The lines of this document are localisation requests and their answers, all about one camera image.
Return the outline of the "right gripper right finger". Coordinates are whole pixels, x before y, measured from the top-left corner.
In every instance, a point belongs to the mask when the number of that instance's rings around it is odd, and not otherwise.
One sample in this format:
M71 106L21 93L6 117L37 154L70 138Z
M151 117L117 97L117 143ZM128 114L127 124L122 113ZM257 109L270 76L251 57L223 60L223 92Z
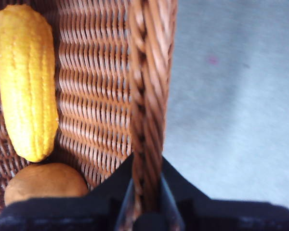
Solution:
M289 231L289 209L284 206L211 199L166 159L162 170L187 231Z

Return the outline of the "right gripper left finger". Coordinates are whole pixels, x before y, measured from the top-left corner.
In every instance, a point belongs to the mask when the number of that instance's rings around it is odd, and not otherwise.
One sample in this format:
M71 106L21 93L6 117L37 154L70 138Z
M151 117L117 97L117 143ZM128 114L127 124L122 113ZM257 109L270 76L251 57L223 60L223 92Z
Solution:
M130 155L83 197L34 198L7 206L0 231L112 231L131 179Z

